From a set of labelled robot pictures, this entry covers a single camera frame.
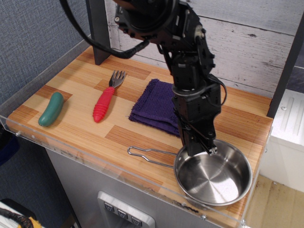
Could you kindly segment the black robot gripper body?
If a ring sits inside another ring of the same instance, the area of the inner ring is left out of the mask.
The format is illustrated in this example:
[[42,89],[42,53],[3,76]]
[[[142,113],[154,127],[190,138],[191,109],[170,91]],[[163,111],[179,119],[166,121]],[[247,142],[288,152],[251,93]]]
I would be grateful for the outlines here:
[[220,85],[212,83],[196,90],[172,87],[180,135],[193,133],[204,140],[216,138],[214,119],[221,112]]

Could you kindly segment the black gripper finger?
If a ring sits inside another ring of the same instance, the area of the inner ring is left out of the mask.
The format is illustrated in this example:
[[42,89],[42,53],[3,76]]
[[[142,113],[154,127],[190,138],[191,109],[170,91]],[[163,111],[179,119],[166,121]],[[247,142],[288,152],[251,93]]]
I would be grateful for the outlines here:
[[187,148],[188,152],[192,152],[191,127],[184,120],[179,119],[178,128],[182,144]]
[[197,136],[191,136],[187,145],[188,155],[195,156],[201,152],[214,155],[218,152],[213,139],[204,139]]

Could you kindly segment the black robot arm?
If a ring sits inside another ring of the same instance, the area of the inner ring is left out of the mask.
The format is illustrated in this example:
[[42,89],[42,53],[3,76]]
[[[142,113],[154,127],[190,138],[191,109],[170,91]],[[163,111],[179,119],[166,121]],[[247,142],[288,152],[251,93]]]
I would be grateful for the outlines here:
[[118,0],[116,23],[132,38],[157,45],[173,77],[172,99],[182,143],[189,156],[217,153],[214,119],[224,84],[215,67],[198,15],[181,0]]

